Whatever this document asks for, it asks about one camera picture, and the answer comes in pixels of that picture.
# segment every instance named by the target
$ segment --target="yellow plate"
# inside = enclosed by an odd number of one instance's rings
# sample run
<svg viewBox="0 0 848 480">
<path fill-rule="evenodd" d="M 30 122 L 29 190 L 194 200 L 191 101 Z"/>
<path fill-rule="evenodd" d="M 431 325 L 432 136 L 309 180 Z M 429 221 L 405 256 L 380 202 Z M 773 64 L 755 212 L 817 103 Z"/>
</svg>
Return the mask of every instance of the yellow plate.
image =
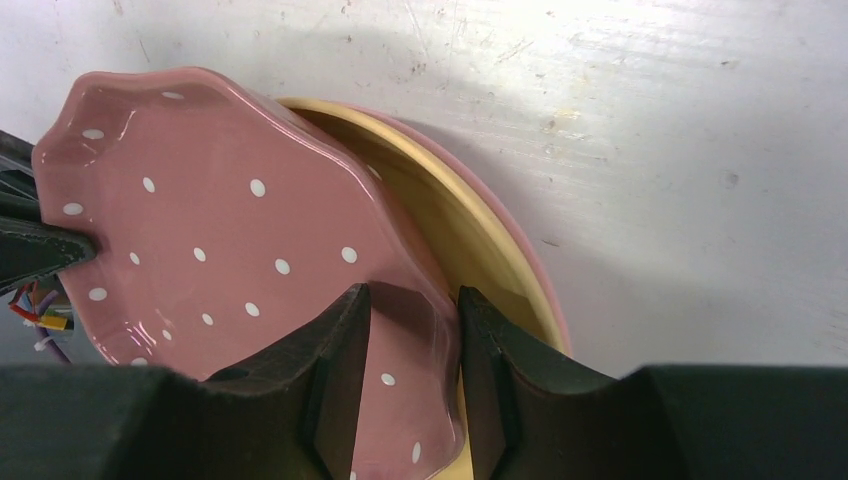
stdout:
<svg viewBox="0 0 848 480">
<path fill-rule="evenodd" d="M 480 289 L 510 320 L 568 354 L 567 335 L 533 268 L 501 220 L 454 170 L 397 129 L 350 107 L 306 98 L 281 105 L 312 122 L 376 170 L 406 208 L 447 277 Z M 460 388 L 460 409 L 464 414 Z M 473 478 L 469 444 L 438 480 Z"/>
</svg>

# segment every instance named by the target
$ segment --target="white table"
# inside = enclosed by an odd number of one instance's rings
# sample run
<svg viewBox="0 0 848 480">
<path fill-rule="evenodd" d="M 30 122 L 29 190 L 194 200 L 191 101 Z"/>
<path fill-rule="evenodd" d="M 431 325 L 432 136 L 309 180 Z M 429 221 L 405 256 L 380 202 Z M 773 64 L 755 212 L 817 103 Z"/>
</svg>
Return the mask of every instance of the white table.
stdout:
<svg viewBox="0 0 848 480">
<path fill-rule="evenodd" d="M 30 141 L 90 70 L 202 65 L 269 95 L 381 109 L 501 197 L 590 366 L 848 363 L 848 3 L 3 0 L 0 10 L 0 128 Z"/>
</svg>

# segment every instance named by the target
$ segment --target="glossy glaze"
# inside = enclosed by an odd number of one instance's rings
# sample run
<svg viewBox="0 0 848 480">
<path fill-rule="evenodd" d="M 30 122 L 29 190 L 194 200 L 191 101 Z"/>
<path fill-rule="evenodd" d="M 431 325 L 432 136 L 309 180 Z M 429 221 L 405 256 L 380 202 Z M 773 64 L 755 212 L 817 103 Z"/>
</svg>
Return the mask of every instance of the glossy glaze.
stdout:
<svg viewBox="0 0 848 480">
<path fill-rule="evenodd" d="M 455 308 L 403 210 L 340 144 L 207 70 L 94 73 L 33 159 L 44 221 L 98 245 L 61 277 L 109 361 L 204 379 L 366 281 L 354 470 L 426 478 L 456 456 Z"/>
</svg>

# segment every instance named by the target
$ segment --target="purple wire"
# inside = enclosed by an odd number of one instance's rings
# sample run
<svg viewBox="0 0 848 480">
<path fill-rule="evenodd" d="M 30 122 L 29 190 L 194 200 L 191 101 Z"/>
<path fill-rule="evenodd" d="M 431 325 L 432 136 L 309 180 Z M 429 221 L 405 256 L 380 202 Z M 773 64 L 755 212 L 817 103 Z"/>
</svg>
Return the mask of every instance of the purple wire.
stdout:
<svg viewBox="0 0 848 480">
<path fill-rule="evenodd" d="M 42 300 L 41 303 L 35 307 L 35 314 L 41 317 L 45 313 L 47 313 L 47 309 L 50 308 L 50 305 L 53 305 L 53 302 L 56 301 L 56 298 L 59 296 L 59 292 L 53 290 L 48 293 Z"/>
<path fill-rule="evenodd" d="M 39 303 L 38 306 L 35 308 L 35 314 L 39 317 L 44 315 L 44 313 L 47 312 L 47 309 L 50 308 L 50 305 L 52 305 L 53 302 L 56 301 L 56 298 L 58 296 L 59 292 L 57 292 L 56 290 L 53 290 L 52 292 L 48 293 L 47 296 L 45 296 L 44 299 L 41 300 L 41 303 Z M 44 340 L 45 338 L 50 338 L 50 332 L 48 332 L 47 329 L 44 327 L 36 326 L 35 331 L 38 333 L 38 336 L 41 337 L 42 340 Z M 56 345 L 55 338 L 47 342 L 46 345 L 47 348 L 49 348 L 50 351 L 53 352 L 53 355 L 58 358 L 60 362 L 71 363 L 71 359 L 69 359 L 68 356 L 65 355 L 65 352 L 63 352 L 62 349 L 59 348 L 59 345 Z"/>
</svg>

